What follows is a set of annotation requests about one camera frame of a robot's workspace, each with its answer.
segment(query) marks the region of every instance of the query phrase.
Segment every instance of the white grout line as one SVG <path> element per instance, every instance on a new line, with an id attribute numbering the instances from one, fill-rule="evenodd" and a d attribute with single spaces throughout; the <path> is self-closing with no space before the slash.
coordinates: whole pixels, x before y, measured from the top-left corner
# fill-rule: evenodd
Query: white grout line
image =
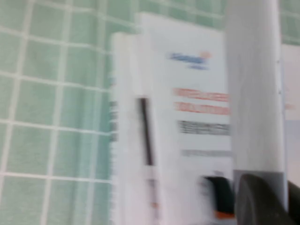
<path id="1" fill-rule="evenodd" d="M 137 33 L 140 33 L 142 30 L 141 24 L 140 24 L 140 0 L 133 0 L 134 5 L 133 5 L 133 22 L 135 23 L 135 31 Z"/>
<path id="2" fill-rule="evenodd" d="M 71 82 L 52 81 L 52 80 L 47 80 L 47 79 L 42 79 L 42 78 L 37 78 L 37 77 L 32 77 L 32 76 L 8 73 L 5 71 L 0 71 L 0 76 L 6 76 L 6 77 L 10 77 L 10 78 L 18 77 L 20 80 L 24 80 L 24 81 L 31 81 L 31 82 L 43 83 L 43 84 L 49 84 L 49 85 L 55 85 L 55 86 L 61 85 L 64 87 L 81 88 L 84 90 L 93 90 L 93 91 L 99 91 L 99 92 L 108 92 L 109 91 L 108 89 L 102 89 L 102 88 L 98 88 L 98 87 L 89 87 L 89 86 L 84 86 L 82 84 L 71 83 Z"/>
<path id="3" fill-rule="evenodd" d="M 289 41 L 298 42 L 300 44 L 300 38 L 290 37 L 288 35 L 283 35 L 282 37 L 283 37 L 283 39 L 286 39 L 286 40 L 289 40 Z"/>
<path id="4" fill-rule="evenodd" d="M 33 2 L 28 2 L 26 10 L 25 10 L 25 19 L 23 22 L 23 39 L 20 42 L 20 51 L 19 51 L 19 59 L 17 63 L 17 73 L 20 74 L 25 61 L 25 53 L 26 53 L 26 47 L 28 42 L 28 32 L 30 29 L 30 22 L 32 17 L 32 11 L 33 11 Z M 14 87 L 11 97 L 11 103 L 9 107 L 9 120 L 14 121 L 15 120 L 15 112 L 17 108 L 18 103 L 18 96 L 20 91 L 20 77 L 16 76 L 14 81 Z M 4 173 L 6 171 L 7 163 L 8 163 L 8 156 L 9 156 L 9 149 L 11 144 L 11 138 L 12 138 L 12 132 L 13 132 L 13 125 L 8 124 L 6 129 L 6 139 L 3 146 L 3 153 L 2 153 L 2 159 L 1 159 L 1 167 L 0 167 L 0 173 Z M 4 176 L 0 175 L 0 204 L 2 200 L 2 190 L 4 186 Z"/>
<path id="5" fill-rule="evenodd" d="M 206 17 L 212 17 L 212 18 L 217 18 L 217 19 L 222 19 L 223 16 L 222 15 L 219 15 L 219 14 L 216 14 L 216 13 L 207 13 L 205 11 L 201 11 L 201 10 L 198 10 L 195 8 L 195 5 L 191 6 L 191 7 L 184 7 L 184 5 L 180 4 L 180 3 L 175 3 L 175 2 L 172 2 L 170 0 L 160 0 L 161 2 L 161 13 L 163 15 L 168 15 L 167 12 L 164 11 L 164 8 L 168 8 L 169 7 L 172 7 L 172 8 L 177 8 L 177 9 L 181 9 L 181 10 L 186 10 L 186 12 L 190 13 L 190 14 L 194 14 L 194 15 L 202 15 L 202 16 L 206 16 Z"/>
<path id="6" fill-rule="evenodd" d="M 169 15 L 169 2 L 168 0 L 160 0 L 160 13 L 164 16 Z"/>
<path id="7" fill-rule="evenodd" d="M 117 23 L 117 24 L 120 24 L 123 26 L 135 27 L 134 23 L 126 22 L 126 21 L 116 19 L 113 17 L 101 15 L 99 18 L 109 21 L 109 22 Z M 10 29 L 10 28 L 3 27 L 1 25 L 0 25 L 0 32 L 4 32 L 4 33 L 7 33 L 7 34 L 10 34 L 13 36 L 18 36 L 18 37 L 23 36 L 23 34 L 21 32 Z M 105 50 L 105 48 L 98 48 L 96 45 L 91 45 L 91 44 L 86 44 L 86 43 L 71 43 L 71 42 L 67 42 L 67 41 L 49 39 L 46 37 L 38 37 L 35 35 L 28 35 L 28 40 L 45 43 L 45 44 L 51 44 L 51 45 L 59 45 L 59 46 L 63 45 L 63 46 L 67 46 L 67 47 L 87 48 L 87 49 L 91 49 L 93 51 L 100 52 L 100 53 L 109 53 Z"/>
<path id="8" fill-rule="evenodd" d="M 107 21 L 107 22 L 113 22 L 113 23 L 118 23 L 124 26 L 128 26 L 128 27 L 134 27 L 135 24 L 133 22 L 127 22 L 125 20 L 119 19 L 119 18 L 114 18 L 112 16 L 109 15 L 104 15 L 102 13 L 99 13 L 98 16 L 100 18 L 102 18 L 103 20 Z"/>
<path id="9" fill-rule="evenodd" d="M 290 16 L 290 17 L 294 17 L 295 19 L 298 19 L 298 20 L 300 19 L 300 14 L 298 14 L 298 13 L 293 13 L 293 12 L 289 12 L 289 11 L 286 11 L 286 10 L 281 10 L 280 14 Z"/>
<path id="10" fill-rule="evenodd" d="M 186 0 L 186 12 L 188 21 L 196 23 L 196 15 L 189 10 L 190 8 L 195 8 L 195 0 Z"/>
<path id="11" fill-rule="evenodd" d="M 67 3 L 69 5 L 73 4 L 73 0 L 68 0 Z M 62 33 L 62 40 L 67 42 L 69 39 L 69 34 L 71 30 L 71 10 L 69 6 L 65 6 L 64 10 L 64 21 L 63 21 L 63 33 Z M 59 75 L 58 81 L 63 83 L 65 80 L 65 73 L 66 73 L 66 63 L 67 63 L 67 56 L 68 56 L 68 47 L 66 45 L 60 46 L 60 63 L 59 63 Z M 53 130 L 51 135 L 51 145 L 50 145 L 50 152 L 49 152 L 49 161 L 48 161 L 48 168 L 47 168 L 47 175 L 52 177 L 53 175 L 53 168 L 54 168 L 54 161 L 57 149 L 57 142 L 58 142 L 58 135 L 59 135 L 59 124 L 60 124 L 60 114 L 61 114 L 61 107 L 63 101 L 63 86 L 58 85 L 56 89 L 56 97 L 55 97 L 55 106 L 54 106 L 54 115 L 53 115 Z M 45 195 L 44 195 L 44 203 L 43 209 L 41 214 L 41 225 L 46 225 L 48 220 L 48 211 L 50 205 L 50 196 L 51 196 L 51 185 L 52 180 L 47 179 L 45 185 Z"/>
<path id="12" fill-rule="evenodd" d="M 107 11 L 107 1 L 103 0 L 102 1 L 102 10 L 103 10 L 103 14 L 106 14 Z M 105 18 L 101 18 L 101 30 L 98 33 L 98 40 L 101 40 L 100 46 L 105 49 L 105 32 L 106 32 L 106 23 L 107 20 L 105 20 Z M 104 78 L 106 76 L 105 73 L 105 60 L 106 60 L 106 55 L 102 54 L 100 56 L 102 58 L 102 60 L 99 60 L 99 66 L 97 66 L 97 86 L 100 86 L 100 82 L 102 82 L 102 85 L 104 85 Z M 94 114 L 96 113 L 101 113 L 101 106 L 102 106 L 102 102 L 99 99 L 100 95 L 97 95 L 95 98 L 95 109 L 94 109 Z M 100 124 L 100 118 L 101 115 L 94 115 L 94 129 L 95 130 L 99 130 L 99 124 Z M 97 169 L 97 160 L 98 160 L 98 152 L 99 152 L 99 137 L 98 136 L 94 136 L 94 143 L 93 143 L 93 151 L 91 154 L 91 164 L 90 164 L 90 178 L 94 179 L 96 176 L 96 169 Z M 94 192 L 95 192 L 95 184 L 94 183 L 89 183 L 88 186 L 88 192 L 87 192 L 87 207 L 86 207 L 86 217 L 85 217 L 85 221 L 84 224 L 85 225 L 91 225 L 92 222 L 92 217 L 93 217 L 93 204 L 94 204 Z"/>
<path id="13" fill-rule="evenodd" d="M 211 6 L 211 15 L 210 16 L 212 17 L 213 28 L 220 29 L 220 27 L 218 27 L 219 18 L 214 16 L 214 14 L 218 15 L 216 13 L 216 11 L 218 11 L 219 5 L 217 5 L 215 0 L 210 0 L 210 6 Z"/>
<path id="14" fill-rule="evenodd" d="M 77 177 L 59 177 L 59 176 L 48 176 L 48 175 L 18 173 L 18 172 L 1 172 L 0 175 L 5 177 L 19 177 L 19 178 L 24 177 L 24 178 L 43 179 L 43 180 L 65 180 L 65 181 L 79 181 L 79 182 L 105 183 L 105 184 L 111 183 L 111 180 L 77 178 Z"/>
<path id="15" fill-rule="evenodd" d="M 285 35 L 284 33 L 287 32 L 287 29 L 288 29 L 288 25 L 287 25 L 287 21 L 286 21 L 286 17 L 285 16 L 281 16 L 280 17 L 280 26 L 281 26 L 281 32 L 283 33 L 283 35 L 281 35 L 281 38 L 282 38 L 282 42 L 284 41 L 284 39 L 288 39 L 290 41 L 293 41 L 293 38 L 288 36 L 288 35 Z"/>
<path id="16" fill-rule="evenodd" d="M 51 125 L 27 123 L 27 122 L 14 121 L 14 120 L 0 119 L 0 124 L 9 124 L 9 125 L 12 125 L 12 126 L 22 126 L 22 127 L 29 127 L 29 128 L 48 129 L 48 130 L 57 129 L 58 131 L 78 132 L 78 133 L 82 133 L 82 134 L 91 134 L 91 135 L 102 135 L 102 136 L 109 136 L 110 135 L 110 132 L 101 132 L 101 131 L 94 131 L 94 130 L 82 130 L 82 129 L 71 128 L 71 127 L 56 127 L 56 126 L 51 126 Z"/>
<path id="17" fill-rule="evenodd" d="M 46 1 L 46 0 L 39 0 L 36 2 L 36 4 L 38 5 L 42 5 L 42 6 L 49 6 L 52 8 L 57 8 L 57 9 L 64 9 L 66 7 L 66 4 L 59 4 L 53 1 Z"/>
<path id="18" fill-rule="evenodd" d="M 134 24 L 134 29 L 137 28 L 138 24 L 136 24 L 135 16 L 137 15 L 138 11 L 138 2 L 137 0 L 130 0 L 130 20 L 131 23 Z"/>
<path id="19" fill-rule="evenodd" d="M 182 4 L 182 3 L 174 2 L 172 0 L 165 0 L 165 3 L 172 8 L 184 10 L 184 11 L 186 11 L 186 13 L 191 13 L 191 14 L 195 13 L 194 11 L 191 11 L 191 7 L 187 3 L 189 0 L 185 0 L 185 1 L 186 2 Z"/>

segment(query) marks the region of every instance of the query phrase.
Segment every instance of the printed logo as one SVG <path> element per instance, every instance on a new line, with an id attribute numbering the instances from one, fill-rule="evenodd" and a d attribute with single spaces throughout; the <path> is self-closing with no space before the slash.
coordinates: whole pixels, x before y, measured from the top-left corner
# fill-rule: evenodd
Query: printed logo
<path id="1" fill-rule="evenodd" d="M 200 56 L 185 55 L 180 52 L 170 54 L 171 60 L 181 61 L 188 64 L 191 69 L 208 70 L 208 61 L 211 58 L 209 52 L 201 52 Z"/>

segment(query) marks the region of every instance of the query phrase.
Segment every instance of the white paper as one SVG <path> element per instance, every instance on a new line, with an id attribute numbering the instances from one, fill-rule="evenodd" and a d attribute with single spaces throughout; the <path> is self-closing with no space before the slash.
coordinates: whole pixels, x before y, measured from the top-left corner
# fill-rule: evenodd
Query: white paper
<path id="1" fill-rule="evenodd" d="M 143 74 L 142 74 L 142 67 L 144 65 L 144 60 L 145 57 L 143 55 L 143 48 L 141 48 L 141 43 L 140 43 L 140 36 L 139 35 L 131 35 L 128 36 L 128 49 L 129 49 L 129 59 L 130 59 L 130 74 L 132 77 L 132 90 L 133 90 L 133 95 L 136 101 L 139 101 L 141 98 L 148 99 L 149 98 L 149 93 L 148 93 L 148 85 L 147 85 L 147 80 L 144 79 Z M 139 137 L 142 139 L 142 145 L 143 148 L 142 150 L 144 151 L 144 178 L 147 183 L 147 190 L 148 190 L 148 195 L 150 197 L 150 209 L 151 209 L 151 215 L 152 215 L 152 222 L 153 225 L 158 225 L 159 224 L 159 203 L 158 203 L 158 196 L 157 196 L 157 175 L 156 175 L 156 165 L 152 164 L 149 165 L 146 163 L 146 155 L 147 155 L 147 147 L 146 147 L 146 138 L 145 136 L 141 135 L 143 134 L 143 129 L 145 126 L 145 121 L 142 118 L 142 115 L 140 112 L 141 110 L 141 105 L 138 107 L 138 113 L 140 114 L 138 120 L 138 123 L 140 124 L 140 130 L 136 134 L 136 136 L 139 135 Z M 151 136 L 148 137 L 150 139 L 150 146 L 152 146 L 152 139 Z M 150 154 L 152 157 L 153 161 L 153 152 L 150 147 Z"/>
<path id="2" fill-rule="evenodd" d="M 204 225 L 204 175 L 232 179 L 221 32 L 141 14 L 162 225 Z"/>
<path id="3" fill-rule="evenodd" d="M 118 176 L 120 225 L 153 225 L 145 178 L 141 125 L 130 71 L 130 35 L 113 36 L 118 99 Z"/>
<path id="4" fill-rule="evenodd" d="M 287 209 L 283 68 L 278 1 L 228 0 L 226 60 L 236 188 L 261 176 Z"/>

